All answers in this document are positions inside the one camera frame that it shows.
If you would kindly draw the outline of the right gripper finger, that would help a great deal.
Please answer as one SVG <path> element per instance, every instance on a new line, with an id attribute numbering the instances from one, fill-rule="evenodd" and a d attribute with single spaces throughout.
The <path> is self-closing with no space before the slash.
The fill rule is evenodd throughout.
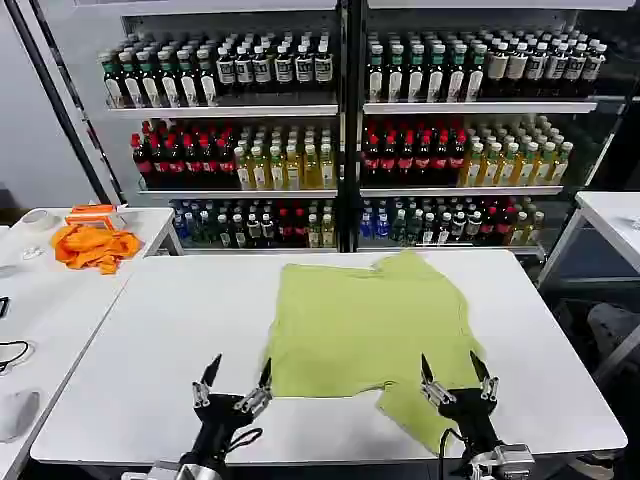
<path id="1" fill-rule="evenodd" d="M 421 391 L 432 405 L 448 405 L 456 402 L 455 396 L 434 380 L 424 354 L 421 354 Z"/>
<path id="2" fill-rule="evenodd" d="M 495 401 L 497 399 L 499 378 L 489 374 L 485 363 L 476 355 L 475 352 L 470 352 L 470 359 L 481 384 L 480 397 L 483 400 Z"/>

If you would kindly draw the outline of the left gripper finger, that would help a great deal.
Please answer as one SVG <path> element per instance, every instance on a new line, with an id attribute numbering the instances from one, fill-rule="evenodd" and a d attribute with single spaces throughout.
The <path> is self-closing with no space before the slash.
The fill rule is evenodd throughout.
<path id="1" fill-rule="evenodd" d="M 261 372 L 258 385 L 248 395 L 234 405 L 234 409 L 242 414 L 259 416 L 272 400 L 272 367 L 268 358 Z"/>
<path id="2" fill-rule="evenodd" d="M 195 408 L 204 408 L 209 405 L 209 395 L 216 378 L 222 355 L 218 354 L 205 368 L 201 379 L 192 383 L 192 393 Z"/>

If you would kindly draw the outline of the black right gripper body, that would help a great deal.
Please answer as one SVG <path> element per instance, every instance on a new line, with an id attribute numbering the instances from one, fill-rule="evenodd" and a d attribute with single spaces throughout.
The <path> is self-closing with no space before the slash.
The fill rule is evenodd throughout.
<path id="1" fill-rule="evenodd" d="M 438 412 L 454 421 L 465 444 L 466 454 L 481 454 L 492 451 L 501 444 L 490 416 L 497 401 L 484 397 L 480 389 L 454 389 L 453 400 L 441 403 Z"/>

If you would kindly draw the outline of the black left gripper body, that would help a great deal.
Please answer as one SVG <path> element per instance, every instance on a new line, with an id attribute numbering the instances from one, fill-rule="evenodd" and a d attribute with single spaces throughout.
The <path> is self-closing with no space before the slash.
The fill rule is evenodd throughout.
<path id="1" fill-rule="evenodd" d="M 222 465 L 230 452 L 248 446 L 260 437 L 259 427 L 234 437 L 237 430 L 251 425 L 257 417 L 234 409 L 242 398 L 210 394 L 208 406 L 194 409 L 201 427 L 191 450 L 182 455 L 182 464 Z"/>

